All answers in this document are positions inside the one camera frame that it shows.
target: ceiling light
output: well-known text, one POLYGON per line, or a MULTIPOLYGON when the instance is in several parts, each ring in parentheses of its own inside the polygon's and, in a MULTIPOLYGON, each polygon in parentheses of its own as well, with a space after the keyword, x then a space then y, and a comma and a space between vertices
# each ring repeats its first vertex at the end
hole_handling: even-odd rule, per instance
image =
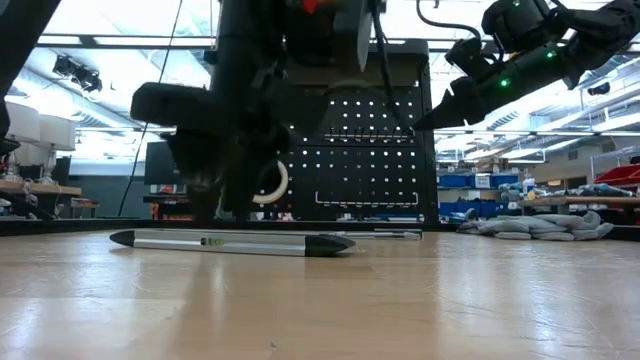
POLYGON ((509 160, 509 164, 545 164, 546 161, 544 160, 526 160, 526 159, 521 159, 521 160, 509 160))
POLYGON ((502 151, 501 148, 474 151, 474 152, 471 152, 471 153, 467 154, 465 156, 465 160, 478 159, 478 158, 482 158, 482 157, 486 157, 486 156, 491 156, 491 155, 494 155, 496 153, 499 153, 500 151, 502 151))
POLYGON ((567 140, 567 141, 563 141, 563 142, 559 142, 557 144, 551 145, 548 148, 544 149, 545 151, 555 151, 555 150, 559 150, 562 149, 563 147, 569 146, 571 144, 575 144, 578 141, 580 141, 580 139, 573 139, 573 140, 567 140))
POLYGON ((164 37, 96 36, 94 37, 94 40, 98 45, 169 46, 169 38, 164 37))
POLYGON ((602 136, 640 136, 640 131, 608 131, 603 132, 602 136))
POLYGON ((640 116, 638 116, 638 114, 631 114, 631 115, 625 115, 625 116, 620 116, 616 118, 610 118, 607 121, 594 126, 593 131, 607 131, 607 130, 618 129, 621 127, 635 124, 637 122, 640 122, 640 116))
POLYGON ((593 136, 591 131, 539 131, 539 136, 593 136))
POLYGON ((77 36, 42 35, 38 39, 40 45, 82 45, 77 36))
POLYGON ((476 135, 529 135, 529 131, 510 131, 510 130, 493 130, 493 131, 474 131, 476 135))
POLYGON ((508 152, 506 154, 503 154, 501 157, 505 158, 505 159, 516 159, 516 158, 521 158, 521 157, 528 156, 528 155, 531 155, 531 154, 535 154, 540 150, 541 149, 538 149, 538 148, 517 149, 517 150, 510 151, 510 152, 508 152))
POLYGON ((460 134, 466 134, 466 131, 442 129, 442 130, 434 130, 433 133, 435 135, 460 135, 460 134))

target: shelf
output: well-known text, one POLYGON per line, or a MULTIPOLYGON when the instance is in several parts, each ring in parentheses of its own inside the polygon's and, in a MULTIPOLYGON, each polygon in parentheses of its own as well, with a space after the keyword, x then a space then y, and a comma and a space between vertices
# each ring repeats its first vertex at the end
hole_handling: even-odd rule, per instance
MULTIPOLYGON (((0 180, 0 190, 8 193, 21 193, 24 187, 24 182, 0 180)), ((82 189, 70 186, 58 186, 58 185, 43 185, 38 183, 31 183, 29 185, 29 191, 32 194, 63 194, 63 195, 82 195, 82 189)))
POLYGON ((502 191, 496 188, 472 188, 472 187, 443 187, 438 186, 438 191, 502 191))
POLYGON ((626 148, 622 148, 617 151, 612 151, 606 154, 600 154, 592 156, 591 159, 616 159, 625 156, 637 156, 640 155, 640 146, 630 146, 626 148))

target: wooden table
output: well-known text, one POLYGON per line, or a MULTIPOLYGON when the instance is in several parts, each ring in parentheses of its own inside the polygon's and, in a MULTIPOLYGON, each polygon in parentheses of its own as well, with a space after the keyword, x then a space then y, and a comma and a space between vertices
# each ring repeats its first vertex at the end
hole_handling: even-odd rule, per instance
MULTIPOLYGON (((0 180, 0 190, 8 193, 21 193, 24 187, 24 182, 0 180)), ((63 194, 63 195, 82 195, 82 189, 70 186, 58 186, 58 185, 43 185, 38 183, 31 183, 29 185, 32 194, 63 194)))
POLYGON ((343 258, 0 238, 0 358, 640 359, 640 244, 429 233, 343 258))
POLYGON ((535 206, 557 207, 557 213, 568 215, 570 205, 607 205, 623 208, 627 217, 635 219, 635 209, 640 208, 640 198, 637 197, 605 197, 605 196, 559 196, 534 200, 521 200, 518 205, 522 207, 522 213, 535 206))

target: pegboard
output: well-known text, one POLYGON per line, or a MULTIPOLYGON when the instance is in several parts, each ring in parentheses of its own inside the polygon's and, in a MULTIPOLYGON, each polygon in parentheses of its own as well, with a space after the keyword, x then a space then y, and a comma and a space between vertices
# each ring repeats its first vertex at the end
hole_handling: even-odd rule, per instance
MULTIPOLYGON (((395 89, 396 106, 410 123, 422 113, 421 91, 395 89)), ((384 100, 381 90, 334 93, 320 131, 280 156, 290 180, 287 194, 254 210, 290 211, 308 220, 339 213, 423 214, 424 148, 397 124, 384 100)))
MULTIPOLYGON (((394 89, 396 107, 409 124, 421 116, 421 91, 418 87, 394 89)), ((385 100, 382 89, 333 93, 321 130, 311 138, 299 139, 298 145, 417 146, 411 131, 402 128, 387 110, 385 100)))

